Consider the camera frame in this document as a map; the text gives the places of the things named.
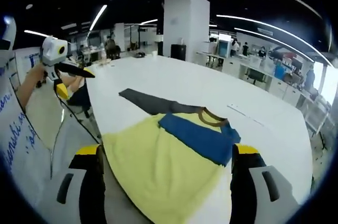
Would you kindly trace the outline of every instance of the desk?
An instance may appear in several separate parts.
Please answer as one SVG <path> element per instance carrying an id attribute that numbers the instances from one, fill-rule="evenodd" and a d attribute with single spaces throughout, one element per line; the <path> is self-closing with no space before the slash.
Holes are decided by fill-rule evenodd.
<path id="1" fill-rule="evenodd" d="M 236 78 L 243 79 L 247 68 L 259 71 L 266 75 L 265 77 L 265 90 L 276 97 L 283 99 L 287 103 L 297 106 L 300 96 L 303 96 L 308 102 L 313 104 L 310 99 L 309 93 L 305 90 L 299 91 L 298 89 L 288 85 L 287 83 L 277 79 L 273 73 L 265 71 L 264 66 L 254 67 L 250 64 L 249 60 L 236 58 L 225 59 L 222 67 L 222 72 L 230 74 Z"/>
<path id="2" fill-rule="evenodd" d="M 199 64 L 201 66 L 208 66 L 210 68 L 213 68 L 213 64 L 214 64 L 214 61 L 211 63 L 211 58 L 223 59 L 223 60 L 225 59 L 225 57 L 215 55 L 212 53 L 203 52 L 203 51 L 197 51 L 196 55 L 197 56 L 194 57 L 193 63 Z"/>
<path id="3" fill-rule="evenodd" d="M 93 53 L 98 53 L 98 60 L 100 60 L 101 57 L 102 57 L 102 55 L 101 55 L 102 51 L 104 51 L 104 49 L 87 50 L 87 51 L 83 51 L 82 53 L 83 53 L 84 56 L 88 56 L 89 59 L 91 58 L 91 55 Z"/>
<path id="4" fill-rule="evenodd" d="M 206 106 L 228 118 L 241 143 L 257 148 L 266 164 L 291 183 L 298 203 L 307 199 L 312 179 L 311 146 L 303 115 L 291 105 L 225 73 L 162 56 L 124 58 L 103 67 L 93 64 L 90 70 L 96 77 L 87 79 L 87 87 L 102 135 L 119 132 L 149 116 L 118 95 L 126 88 Z M 230 180 L 231 174 L 225 172 L 190 223 L 229 223 Z"/>

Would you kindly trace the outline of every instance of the brown collar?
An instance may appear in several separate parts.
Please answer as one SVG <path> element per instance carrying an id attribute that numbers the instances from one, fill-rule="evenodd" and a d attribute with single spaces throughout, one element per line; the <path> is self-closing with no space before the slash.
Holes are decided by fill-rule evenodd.
<path id="1" fill-rule="evenodd" d="M 203 111 L 204 111 L 205 113 L 207 113 L 207 114 L 208 114 L 210 117 L 212 117 L 213 119 L 218 120 L 219 122 L 217 122 L 217 123 L 211 123 L 211 122 L 206 121 L 206 120 L 204 119 L 203 115 L 202 115 Z M 226 125 L 226 124 L 228 123 L 228 119 L 227 119 L 227 118 L 218 117 L 218 116 L 216 116 L 215 114 L 211 113 L 211 112 L 210 112 L 207 108 L 205 108 L 205 107 L 201 107 L 201 108 L 197 111 L 197 113 L 199 114 L 199 119 L 200 119 L 203 123 L 205 123 L 205 124 L 207 124 L 207 125 L 211 125 L 211 126 L 215 126 L 215 127 L 220 127 L 220 126 L 224 126 L 224 125 Z"/>

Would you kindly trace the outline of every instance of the human hand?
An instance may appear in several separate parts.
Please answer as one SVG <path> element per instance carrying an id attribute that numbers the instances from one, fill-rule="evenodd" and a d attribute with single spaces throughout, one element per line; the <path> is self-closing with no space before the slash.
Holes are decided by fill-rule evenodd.
<path id="1" fill-rule="evenodd" d="M 27 79 L 34 81 L 37 83 L 38 81 L 42 81 L 44 79 L 44 65 L 39 63 L 35 65 L 27 74 Z"/>

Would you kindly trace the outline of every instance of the yellow shirt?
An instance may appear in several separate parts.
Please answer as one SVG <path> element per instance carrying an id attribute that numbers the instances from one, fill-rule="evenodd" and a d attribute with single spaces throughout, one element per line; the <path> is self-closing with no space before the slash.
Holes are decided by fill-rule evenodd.
<path id="1" fill-rule="evenodd" d="M 184 223 L 225 168 L 160 128 L 158 121 L 163 116 L 152 116 L 120 133 L 104 135 L 104 148 L 118 182 L 145 216 L 154 223 Z M 205 124 L 197 113 L 175 116 L 220 132 L 220 127 Z M 205 112 L 202 116 L 208 122 L 216 121 Z"/>

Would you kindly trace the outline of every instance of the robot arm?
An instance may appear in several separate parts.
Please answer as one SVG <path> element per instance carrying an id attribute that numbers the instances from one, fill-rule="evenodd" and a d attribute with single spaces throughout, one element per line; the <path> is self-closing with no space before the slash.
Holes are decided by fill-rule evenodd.
<path id="1" fill-rule="evenodd" d="M 67 60 L 68 43 L 51 36 L 47 37 L 43 44 L 42 63 L 45 66 L 47 77 L 54 84 L 54 91 L 63 99 L 68 99 L 66 86 L 62 83 L 57 71 L 71 73 L 84 78 L 94 78 L 95 76 L 88 70 L 78 67 L 77 64 Z"/>

